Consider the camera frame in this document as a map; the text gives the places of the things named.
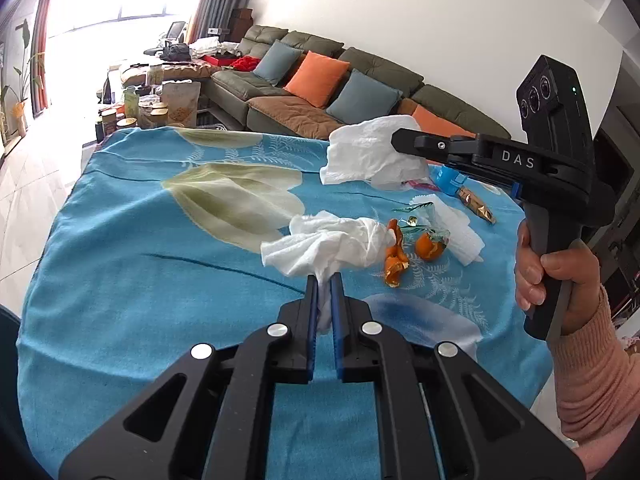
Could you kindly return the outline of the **right hand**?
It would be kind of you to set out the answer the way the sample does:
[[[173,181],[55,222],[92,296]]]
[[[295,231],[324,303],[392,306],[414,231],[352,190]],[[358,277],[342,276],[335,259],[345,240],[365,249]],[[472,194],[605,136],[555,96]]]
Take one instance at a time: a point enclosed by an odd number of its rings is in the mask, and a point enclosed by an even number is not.
[[[563,336],[583,328],[598,310],[600,264],[581,240],[570,249],[539,257],[530,247],[529,229],[523,220],[518,226],[514,275],[515,301],[524,312],[544,303],[547,289],[542,279],[545,276],[572,283],[570,301],[562,322]]]

